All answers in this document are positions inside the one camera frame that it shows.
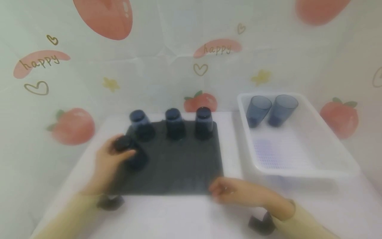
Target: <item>white plastic basket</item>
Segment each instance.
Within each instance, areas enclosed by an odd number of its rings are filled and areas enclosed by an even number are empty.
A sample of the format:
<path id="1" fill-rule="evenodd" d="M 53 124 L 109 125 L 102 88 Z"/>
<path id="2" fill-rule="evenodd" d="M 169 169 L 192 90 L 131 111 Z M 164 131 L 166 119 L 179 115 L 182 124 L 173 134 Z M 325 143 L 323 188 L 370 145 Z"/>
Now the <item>white plastic basket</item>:
<path id="1" fill-rule="evenodd" d="M 269 126 L 268 115 L 256 128 L 249 128 L 246 118 L 249 102 L 261 95 L 274 102 L 276 96 L 287 94 L 299 106 L 279 128 Z M 359 172 L 359 166 L 344 145 L 327 126 L 315 108 L 301 94 L 249 93 L 237 97 L 241 122 L 249 156 L 263 174 L 336 178 Z"/>

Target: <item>blue plastic cup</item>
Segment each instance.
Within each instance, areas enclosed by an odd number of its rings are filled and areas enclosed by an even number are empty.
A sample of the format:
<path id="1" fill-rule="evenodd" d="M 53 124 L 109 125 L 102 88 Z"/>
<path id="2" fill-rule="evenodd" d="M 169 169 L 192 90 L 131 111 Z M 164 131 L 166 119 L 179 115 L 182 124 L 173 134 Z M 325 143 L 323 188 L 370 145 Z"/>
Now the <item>blue plastic cup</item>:
<path id="1" fill-rule="evenodd" d="M 176 108 L 168 109 L 166 115 L 167 136 L 179 140 L 186 135 L 186 128 L 180 111 Z"/>
<path id="2" fill-rule="evenodd" d="M 155 136 L 155 130 L 146 114 L 138 109 L 130 114 L 131 126 L 139 140 L 148 141 Z"/>
<path id="3" fill-rule="evenodd" d="M 212 136 L 214 121 L 211 110 L 207 107 L 200 107 L 196 110 L 195 134 L 198 139 L 208 139 Z"/>
<path id="4" fill-rule="evenodd" d="M 297 108 L 298 101 L 289 95 L 282 94 L 276 97 L 270 111 L 268 124 L 273 127 L 280 127 Z"/>
<path id="5" fill-rule="evenodd" d="M 254 96 L 249 102 L 247 122 L 250 128 L 255 128 L 267 115 L 272 107 L 272 102 L 264 96 Z"/>
<path id="6" fill-rule="evenodd" d="M 136 153 L 124 162 L 130 169 L 140 171 L 144 169 L 149 157 L 144 150 L 130 136 L 124 135 L 114 142 L 115 151 L 122 153 L 127 150 L 135 150 Z"/>

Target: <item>hand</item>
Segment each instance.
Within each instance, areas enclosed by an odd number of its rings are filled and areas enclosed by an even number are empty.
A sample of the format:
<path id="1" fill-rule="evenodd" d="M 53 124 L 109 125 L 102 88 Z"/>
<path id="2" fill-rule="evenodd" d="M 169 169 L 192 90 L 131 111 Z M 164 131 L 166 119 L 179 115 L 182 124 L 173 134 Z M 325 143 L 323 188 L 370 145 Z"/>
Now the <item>hand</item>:
<path id="1" fill-rule="evenodd" d="M 244 180 L 219 177 L 209 190 L 217 203 L 263 207 L 280 220 L 289 219 L 295 213 L 295 206 L 281 195 Z"/>
<path id="2" fill-rule="evenodd" d="M 260 185 L 227 177 L 217 178 L 209 190 L 217 203 L 250 207 L 263 207 L 270 194 L 269 189 Z"/>
<path id="3" fill-rule="evenodd" d="M 135 154 L 135 150 L 128 150 L 122 153 L 118 153 L 114 150 L 114 141 L 122 135 L 123 134 L 119 134 L 111 137 L 97 151 L 94 174 L 89 183 L 82 190 L 83 194 L 97 195 L 105 193 L 114 179 L 114 175 L 120 163 Z"/>

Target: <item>beige sleeve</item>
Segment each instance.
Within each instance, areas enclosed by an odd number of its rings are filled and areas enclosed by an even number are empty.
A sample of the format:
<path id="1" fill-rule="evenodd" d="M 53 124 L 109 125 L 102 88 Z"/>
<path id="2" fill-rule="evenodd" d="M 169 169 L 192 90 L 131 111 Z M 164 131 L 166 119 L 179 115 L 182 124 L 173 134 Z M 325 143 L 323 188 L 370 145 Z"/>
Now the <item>beige sleeve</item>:
<path id="1" fill-rule="evenodd" d="M 272 216 L 276 228 L 289 239 L 339 239 L 320 225 L 310 213 L 293 202 L 296 211 L 292 218 L 280 221 Z"/>
<path id="2" fill-rule="evenodd" d="M 95 216 L 100 196 L 77 194 L 34 239 L 72 239 Z"/>

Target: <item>dark mat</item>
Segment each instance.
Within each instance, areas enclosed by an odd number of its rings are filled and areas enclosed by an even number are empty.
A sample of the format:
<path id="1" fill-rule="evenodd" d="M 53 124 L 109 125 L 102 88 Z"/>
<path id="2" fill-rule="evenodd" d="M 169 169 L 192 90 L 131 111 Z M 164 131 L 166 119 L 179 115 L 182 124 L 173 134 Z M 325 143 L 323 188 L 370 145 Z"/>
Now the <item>dark mat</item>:
<path id="1" fill-rule="evenodd" d="M 186 136 L 181 140 L 167 138 L 166 122 L 154 122 L 155 137 L 148 142 L 130 135 L 144 150 L 148 161 L 140 171 L 127 162 L 119 168 L 110 189 L 113 195 L 206 195 L 210 183 L 223 176 L 216 122 L 209 139 L 195 137 L 195 122 L 185 121 Z"/>

